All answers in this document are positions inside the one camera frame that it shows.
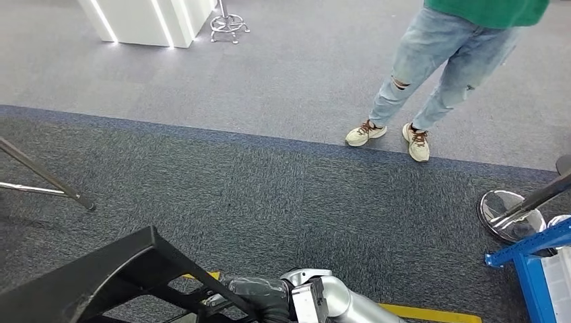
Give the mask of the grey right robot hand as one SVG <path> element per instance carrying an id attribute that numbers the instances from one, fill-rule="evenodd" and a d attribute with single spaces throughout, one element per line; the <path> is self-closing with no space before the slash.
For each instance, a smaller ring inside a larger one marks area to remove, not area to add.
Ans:
<path id="1" fill-rule="evenodd" d="M 293 285 L 283 279 L 228 276 L 221 283 L 247 301 L 257 313 L 259 322 L 296 322 L 292 307 Z"/>

